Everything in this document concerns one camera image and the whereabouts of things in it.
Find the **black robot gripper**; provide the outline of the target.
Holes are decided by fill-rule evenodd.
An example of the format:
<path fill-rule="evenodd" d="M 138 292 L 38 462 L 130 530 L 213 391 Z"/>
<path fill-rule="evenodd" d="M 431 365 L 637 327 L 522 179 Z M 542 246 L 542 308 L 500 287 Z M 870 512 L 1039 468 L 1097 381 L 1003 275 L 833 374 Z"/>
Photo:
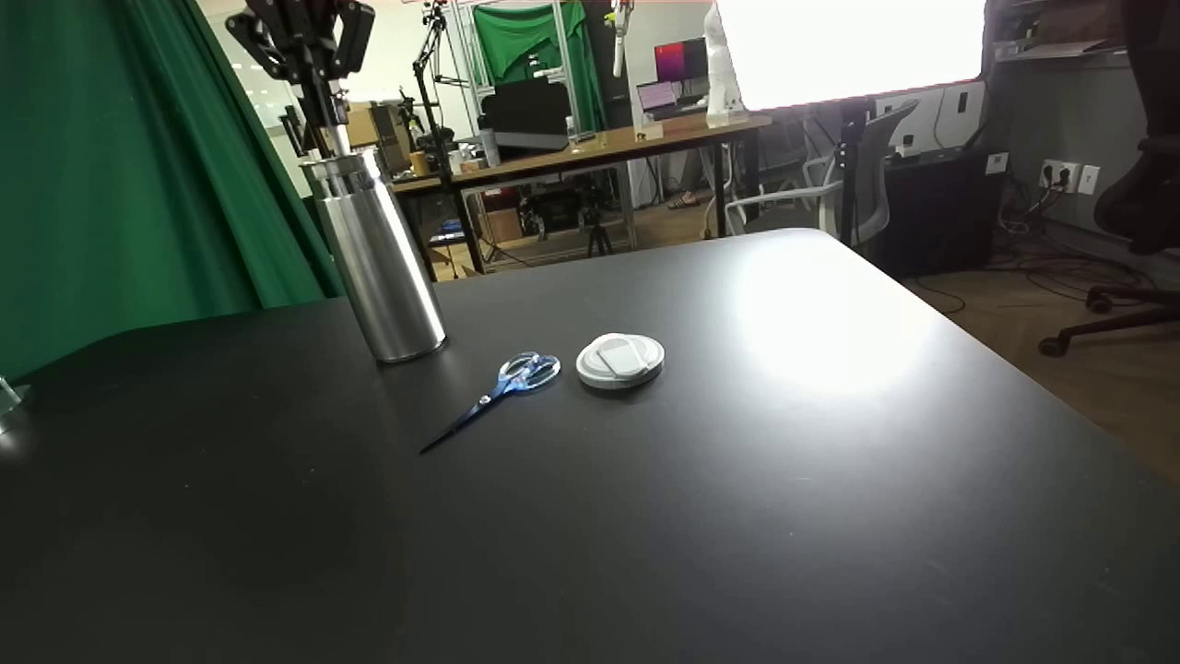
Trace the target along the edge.
<path fill-rule="evenodd" d="M 237 43 L 272 77 L 298 88 L 313 125 L 342 125 L 340 77 L 360 69 L 374 7 L 367 0 L 245 0 L 226 18 Z"/>

